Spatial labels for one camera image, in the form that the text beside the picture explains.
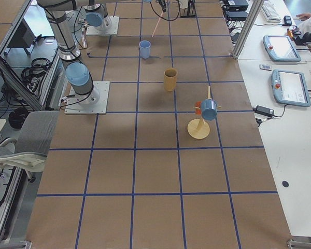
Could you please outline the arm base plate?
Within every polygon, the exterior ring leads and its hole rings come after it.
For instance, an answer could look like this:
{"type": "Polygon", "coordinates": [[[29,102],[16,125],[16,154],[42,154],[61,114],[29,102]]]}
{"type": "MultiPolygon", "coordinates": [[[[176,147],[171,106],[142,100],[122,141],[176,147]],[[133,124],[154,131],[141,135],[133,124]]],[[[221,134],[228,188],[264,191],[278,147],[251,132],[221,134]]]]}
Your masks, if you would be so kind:
{"type": "Polygon", "coordinates": [[[106,114],[109,88],[109,81],[94,81],[93,91],[81,96],[71,87],[69,94],[74,97],[69,98],[64,104],[66,105],[64,113],[67,115],[106,114]]]}
{"type": "Polygon", "coordinates": [[[117,35],[119,26],[119,16],[87,17],[87,36],[110,36],[117,35]]]}

